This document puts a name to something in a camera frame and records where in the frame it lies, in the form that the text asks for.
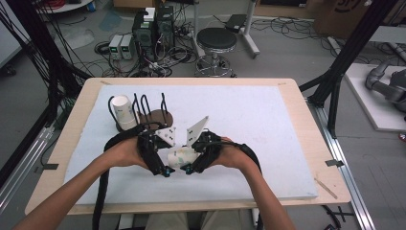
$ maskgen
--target gray floor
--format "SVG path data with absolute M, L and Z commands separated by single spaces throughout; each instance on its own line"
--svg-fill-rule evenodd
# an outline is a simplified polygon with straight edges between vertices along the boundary
M 59 22 L 70 23 L 86 17 L 86 20 L 72 27 L 90 29 L 95 35 L 95 41 L 75 51 L 82 61 L 93 61 L 101 58 L 93 51 L 96 43 L 108 40 L 114 33 L 131 31 L 132 21 L 120 17 L 131 15 L 131 12 L 113 11 L 107 3 L 93 13 L 80 9 L 59 14 L 57 18 Z M 227 17 L 220 16 L 220 19 L 225 21 Z M 202 19 L 200 25 L 205 26 L 213 20 Z M 235 50 L 224 55 L 232 63 L 239 78 L 292 78 L 302 84 L 323 74 L 334 61 L 330 51 L 322 47 L 319 39 L 290 39 L 269 28 L 263 31 L 253 29 L 251 35 L 261 51 L 256 59 L 251 58 L 240 38 Z M 369 59 L 387 57 L 373 45 L 364 49 L 362 55 Z M 17 70 L 17 75 L 2 75 L 0 78 L 0 166 L 4 165 L 47 104 L 46 87 L 28 58 L 19 54 L 11 64 Z M 102 70 L 97 66 L 90 70 L 96 76 L 102 75 Z M 172 70 L 172 77 L 192 77 L 194 64 L 180 64 Z M 304 95 L 310 95 L 311 91 L 304 92 Z M 337 135 L 376 229 L 403 229 L 406 224 L 406 199 L 403 197 L 406 182 L 402 179 L 406 166 L 406 145 L 398 140 L 397 134 L 375 131 L 347 82 L 343 80 Z M 49 154 L 50 151 L 45 153 L 45 160 Z M 10 229 L 24 217 L 25 205 L 40 177 L 40 173 L 34 172 L 38 166 L 39 163 L 36 163 L 0 216 L 0 229 Z M 341 207 L 343 212 L 352 212 L 348 204 Z M 330 208 L 338 212 L 337 206 Z M 320 206 L 288 207 L 287 211 L 298 229 L 324 229 L 333 223 Z M 345 222 L 339 219 L 343 229 L 358 229 L 354 217 L 346 217 Z M 103 229 L 113 229 L 117 220 L 117 215 L 105 215 L 101 226 Z M 90 226 L 90 216 L 70 216 L 59 229 L 89 229 Z

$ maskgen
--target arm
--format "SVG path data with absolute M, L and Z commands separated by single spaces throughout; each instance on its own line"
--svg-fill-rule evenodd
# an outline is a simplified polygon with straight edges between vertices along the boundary
M 265 229 L 295 229 L 292 220 L 263 179 L 257 165 L 240 149 L 224 146 L 213 165 L 236 168 L 245 176 Z
M 147 167 L 136 147 L 137 139 L 131 138 L 107 150 L 39 204 L 14 229 L 56 229 L 78 199 L 106 170 L 131 165 Z

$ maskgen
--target wooden table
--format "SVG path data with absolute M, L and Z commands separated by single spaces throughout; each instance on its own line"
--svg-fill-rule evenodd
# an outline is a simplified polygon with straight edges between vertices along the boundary
M 59 164 L 56 171 L 44 171 L 26 207 L 31 212 L 41 201 L 63 183 L 70 157 L 79 141 L 99 90 L 106 84 L 135 85 L 269 85 L 278 86 L 293 127 L 296 130 L 304 157 L 315 180 L 319 196 L 313 199 L 283 200 L 282 205 L 311 205 L 350 202 L 350 192 L 336 167 L 328 167 L 332 159 L 327 145 L 308 110 L 298 85 L 291 79 L 90 79 L 83 86 L 72 113 L 62 130 L 50 164 Z M 170 211 L 197 211 L 216 209 L 243 209 L 257 207 L 253 201 L 185 202 L 165 204 L 106 205 L 105 213 L 152 213 Z M 94 205 L 75 205 L 69 214 L 91 214 Z

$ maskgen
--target black stool seat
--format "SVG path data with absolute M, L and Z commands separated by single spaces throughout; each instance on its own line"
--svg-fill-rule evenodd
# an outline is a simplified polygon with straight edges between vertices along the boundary
M 225 50 L 235 46 L 237 38 L 224 28 L 206 28 L 197 33 L 197 42 L 202 48 Z

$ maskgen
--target hand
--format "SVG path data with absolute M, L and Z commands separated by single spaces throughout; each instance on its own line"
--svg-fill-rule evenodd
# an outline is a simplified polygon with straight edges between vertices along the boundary
M 221 140 L 224 142 L 232 142 L 228 137 L 221 137 Z M 242 150 L 234 146 L 223 145 L 218 158 L 215 159 L 211 166 L 222 165 L 228 168 L 242 170 L 250 163 L 254 162 Z
M 148 169 L 138 152 L 138 137 L 123 140 L 101 155 L 108 168 L 138 165 Z

